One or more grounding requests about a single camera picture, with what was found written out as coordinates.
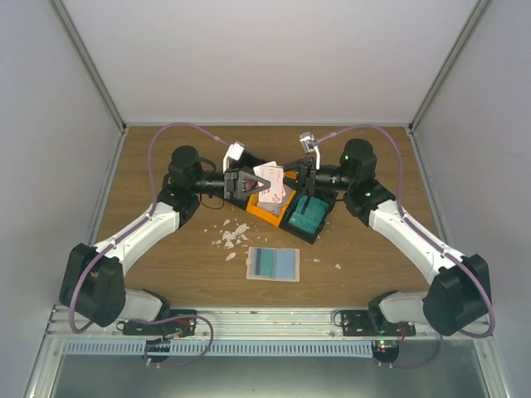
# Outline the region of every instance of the purple cable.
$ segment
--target purple cable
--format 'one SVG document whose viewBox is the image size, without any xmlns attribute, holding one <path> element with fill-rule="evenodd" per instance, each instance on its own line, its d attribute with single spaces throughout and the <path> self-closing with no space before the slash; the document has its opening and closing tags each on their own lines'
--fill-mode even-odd
<svg viewBox="0 0 531 398">
<path fill-rule="evenodd" d="M 420 228 L 418 228 L 415 224 L 412 223 L 411 220 L 407 218 L 407 214 L 404 211 L 404 208 L 402 206 L 402 184 L 403 184 L 403 178 L 404 178 L 404 165 L 402 161 L 402 155 L 400 153 L 400 149 L 398 148 L 397 142 L 393 139 L 391 134 L 389 134 L 385 129 L 382 129 L 380 126 L 376 126 L 373 124 L 358 124 L 355 126 L 347 127 L 345 129 L 341 129 L 336 133 L 329 133 L 325 135 L 322 138 L 319 138 L 317 140 L 317 143 L 322 143 L 323 141 L 326 141 L 327 139 L 336 137 L 340 134 L 347 133 L 348 131 L 354 130 L 354 129 L 376 129 L 383 135 L 387 137 L 387 139 L 391 142 L 392 147 L 394 148 L 395 152 L 397 153 L 397 160 L 398 160 L 398 184 L 397 184 L 397 208 L 398 213 L 400 214 L 400 217 L 406 222 L 406 224 L 414 230 L 423 240 L 425 240 L 431 247 L 433 247 L 435 250 L 437 250 L 439 253 L 441 253 L 441 256 L 446 256 L 452 263 L 457 265 L 461 271 L 463 271 L 466 276 L 470 278 L 474 286 L 478 289 L 478 292 L 480 292 L 480 296 L 485 302 L 485 307 L 487 307 L 487 312 L 489 313 L 489 327 L 487 330 L 483 333 L 471 333 L 467 332 L 466 330 L 460 330 L 461 333 L 468 337 L 474 337 L 474 338 L 484 338 L 492 335 L 492 332 L 494 331 L 494 328 L 496 327 L 496 318 L 494 316 L 494 309 L 492 308 L 492 303 L 490 302 L 489 295 L 481 285 L 481 282 L 475 277 L 472 272 L 465 267 L 465 265 L 457 259 L 454 255 L 451 255 L 450 253 L 446 253 L 445 249 L 440 247 L 432 238 L 430 238 L 428 235 L 426 235 Z"/>
<path fill-rule="evenodd" d="M 206 131 L 203 127 L 197 126 L 195 124 L 190 123 L 171 123 L 167 124 L 160 128 L 160 130 L 153 136 L 153 139 L 151 140 L 151 144 L 149 145 L 149 152 L 148 152 L 148 169 L 149 169 L 149 179 L 151 180 L 151 188 L 153 189 L 153 203 L 149 209 L 148 215 L 146 215 L 145 218 L 143 218 L 141 221 L 139 221 L 137 224 L 129 228 L 126 232 L 124 232 L 122 235 L 118 236 L 113 243 L 109 244 L 107 247 L 105 247 L 100 253 L 96 255 L 94 259 L 90 261 L 90 263 L 86 266 L 85 270 L 81 273 L 80 278 L 77 281 L 76 286 L 74 287 L 74 293 L 72 293 L 72 298 L 70 301 L 70 307 L 68 308 L 68 323 L 70 324 L 70 328 L 72 329 L 72 332 L 76 334 L 83 333 L 91 324 L 92 321 L 89 321 L 85 326 L 82 328 L 78 328 L 76 326 L 76 321 L 74 319 L 74 316 L 76 314 L 76 304 L 77 299 L 80 295 L 81 287 L 83 286 L 83 283 L 85 282 L 86 277 L 89 275 L 91 270 L 94 268 L 96 263 L 104 256 L 106 255 L 110 250 L 112 250 L 115 245 L 119 244 L 122 240 L 130 236 L 133 232 L 135 232 L 138 228 L 143 226 L 155 213 L 155 210 L 157 208 L 157 185 L 155 184 L 155 176 L 153 173 L 153 164 L 152 164 L 152 154 L 153 154 L 153 146 L 155 144 L 155 141 L 157 140 L 158 136 L 167 129 L 171 127 L 192 127 L 194 129 L 197 129 L 199 131 L 202 131 L 207 136 L 215 139 L 216 141 L 219 141 L 220 143 L 223 143 L 228 147 L 228 142 L 225 141 L 223 138 L 220 138 L 212 133 L 209 133 Z"/>
<path fill-rule="evenodd" d="M 430 359 L 424 361 L 424 362 L 421 362 L 421 363 L 416 363 L 416 364 L 413 364 L 413 365 L 393 365 L 392 363 L 387 363 L 387 362 L 380 362 L 378 361 L 377 359 L 375 359 L 373 357 L 373 360 L 378 364 L 378 365 L 389 365 L 389 367 L 393 367 L 393 368 L 397 368 L 397 369 L 418 369 L 419 367 L 424 367 L 424 366 L 428 366 L 428 365 L 431 365 L 432 363 L 436 362 L 439 357 L 441 356 L 442 354 L 442 348 L 444 347 L 444 339 L 442 337 L 442 334 L 439 334 L 439 343 L 437 344 L 437 351 L 435 352 L 435 354 L 433 354 L 433 357 L 431 357 Z"/>
<path fill-rule="evenodd" d="M 157 366 L 156 366 L 157 368 L 185 366 L 185 365 L 190 365 L 191 363 L 194 363 L 194 362 L 197 362 L 203 359 L 205 355 L 207 355 L 207 353 L 210 351 L 210 348 L 212 347 L 212 344 L 214 343 L 214 327 L 212 326 L 212 323 L 208 319 L 202 317 L 201 315 L 196 315 L 196 314 L 195 315 L 194 314 L 178 315 L 176 317 L 160 319 L 158 321 L 143 321 L 140 319 L 133 319 L 133 322 L 141 323 L 143 325 L 160 325 L 161 323 L 173 322 L 179 319 L 201 319 L 204 323 L 207 324 L 208 328 L 210 329 L 210 340 L 208 340 L 208 344 L 205 347 L 205 349 L 202 350 L 201 353 L 197 355 L 197 357 L 193 358 L 192 360 L 185 361 L 185 362 L 169 363 L 169 364 L 164 364 L 164 365 L 161 363 L 157 363 Z M 148 347 L 147 346 L 146 346 L 146 351 L 144 353 L 144 360 L 146 361 L 146 365 L 151 366 L 151 363 L 148 359 Z"/>
</svg>

